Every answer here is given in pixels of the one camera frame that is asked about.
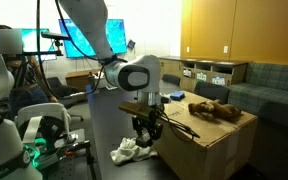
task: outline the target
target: desk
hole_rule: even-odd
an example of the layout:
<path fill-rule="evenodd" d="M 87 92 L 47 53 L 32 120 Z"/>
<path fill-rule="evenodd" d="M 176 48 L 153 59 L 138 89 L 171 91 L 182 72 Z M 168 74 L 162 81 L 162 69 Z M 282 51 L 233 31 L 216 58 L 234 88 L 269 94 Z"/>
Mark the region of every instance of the desk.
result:
<path fill-rule="evenodd" d="M 161 92 L 170 93 L 179 87 L 161 81 Z M 132 115 L 118 109 L 123 101 L 134 101 L 136 92 L 120 89 L 101 89 L 98 94 L 89 94 L 88 103 L 97 150 L 96 160 L 99 163 L 103 180 L 153 180 L 179 179 L 169 166 L 159 157 L 149 158 L 140 162 L 115 166 L 110 152 L 116 150 L 124 137 L 132 138 L 137 134 L 133 130 Z"/>

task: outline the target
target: stuffed toy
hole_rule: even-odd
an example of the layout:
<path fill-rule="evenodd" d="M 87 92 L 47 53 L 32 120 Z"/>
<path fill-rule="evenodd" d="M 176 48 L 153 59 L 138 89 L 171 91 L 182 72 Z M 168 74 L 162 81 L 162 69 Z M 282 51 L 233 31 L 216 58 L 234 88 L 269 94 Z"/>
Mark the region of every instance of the stuffed toy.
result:
<path fill-rule="evenodd" d="M 239 108 L 231 104 L 220 104 L 220 100 L 205 101 L 201 103 L 190 103 L 188 109 L 191 114 L 198 113 L 206 119 L 220 118 L 231 121 L 233 118 L 241 114 Z"/>

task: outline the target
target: couch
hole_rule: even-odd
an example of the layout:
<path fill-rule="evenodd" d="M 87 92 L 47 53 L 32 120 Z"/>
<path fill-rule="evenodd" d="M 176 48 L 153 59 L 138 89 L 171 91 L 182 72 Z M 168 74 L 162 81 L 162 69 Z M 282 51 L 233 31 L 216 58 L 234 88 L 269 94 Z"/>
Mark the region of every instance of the couch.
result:
<path fill-rule="evenodd" d="M 250 63 L 228 103 L 259 118 L 250 164 L 269 179 L 288 179 L 288 65 Z"/>
<path fill-rule="evenodd" d="M 257 115 L 267 102 L 288 105 L 288 65 L 249 63 L 244 82 L 231 85 L 228 103 Z"/>

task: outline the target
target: white cloth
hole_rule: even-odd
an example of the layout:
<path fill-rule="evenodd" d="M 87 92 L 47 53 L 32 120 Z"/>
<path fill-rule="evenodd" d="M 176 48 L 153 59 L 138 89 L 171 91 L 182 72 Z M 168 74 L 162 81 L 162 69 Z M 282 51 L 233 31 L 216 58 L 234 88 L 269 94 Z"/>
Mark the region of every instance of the white cloth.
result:
<path fill-rule="evenodd" d="M 123 138 L 120 147 L 111 153 L 112 161 L 115 165 L 120 165 L 122 162 L 133 160 L 141 161 L 152 156 L 157 156 L 154 147 L 142 148 L 135 144 L 135 138 Z"/>

